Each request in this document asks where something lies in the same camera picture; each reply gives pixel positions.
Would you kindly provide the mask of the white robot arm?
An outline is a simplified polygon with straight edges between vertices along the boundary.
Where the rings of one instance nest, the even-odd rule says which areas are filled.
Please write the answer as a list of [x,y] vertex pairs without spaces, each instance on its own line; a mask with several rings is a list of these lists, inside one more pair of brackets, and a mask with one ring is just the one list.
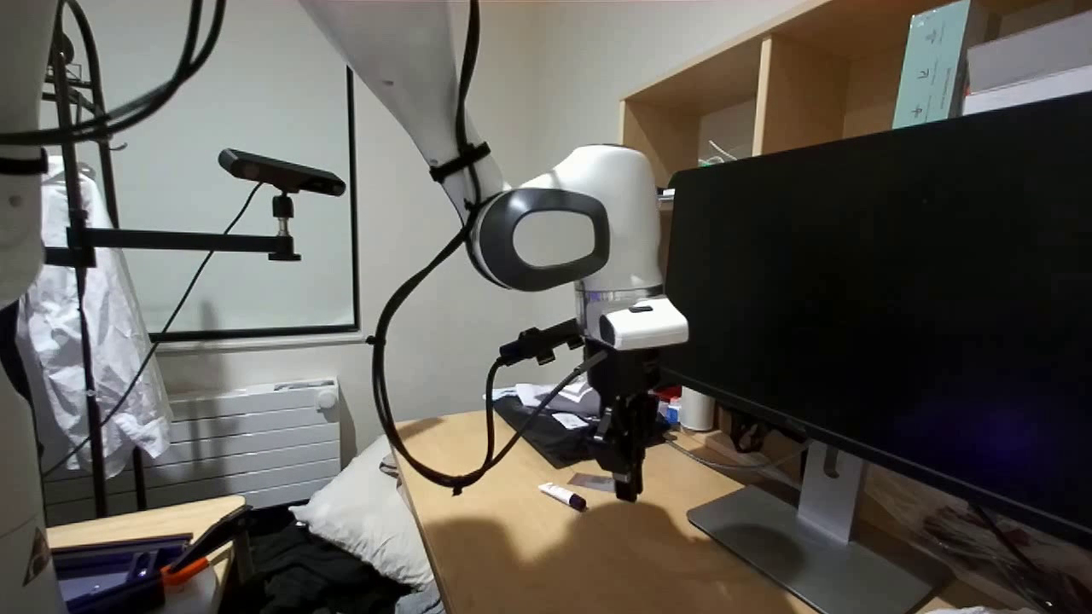
[[641,496],[656,440],[656,357],[690,341],[684,314],[663,290],[659,188],[631,147],[576,147],[510,183],[477,141],[466,91],[477,70],[477,0],[301,0],[308,17],[407,131],[456,212],[449,253],[502,290],[576,294],[576,314],[527,328],[499,357],[544,363],[571,345],[596,394],[592,456],[613,496]]

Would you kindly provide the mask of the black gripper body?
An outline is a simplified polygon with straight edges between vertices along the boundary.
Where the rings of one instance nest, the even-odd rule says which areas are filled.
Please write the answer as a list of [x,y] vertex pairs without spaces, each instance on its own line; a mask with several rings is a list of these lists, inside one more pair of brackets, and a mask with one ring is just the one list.
[[638,475],[648,446],[663,440],[659,396],[674,386],[664,353],[592,353],[589,386],[601,396],[592,456],[610,475]]

